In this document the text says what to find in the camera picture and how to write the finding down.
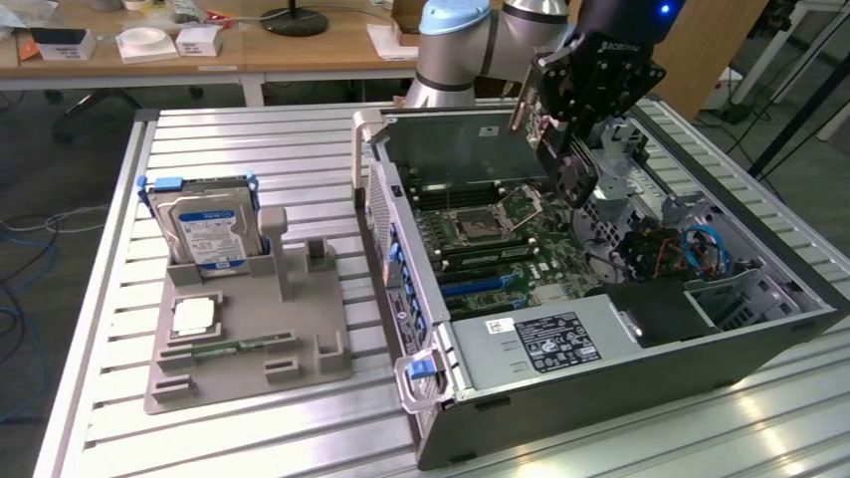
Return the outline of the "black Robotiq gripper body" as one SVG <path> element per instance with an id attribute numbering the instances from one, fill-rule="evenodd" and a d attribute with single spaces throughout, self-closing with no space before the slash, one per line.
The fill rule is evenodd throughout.
<path id="1" fill-rule="evenodd" d="M 684 7 L 682 1 L 659 0 L 582 3 L 574 36 L 586 37 L 583 97 L 599 63 L 646 64 L 654 61 L 655 46 L 666 40 Z"/>

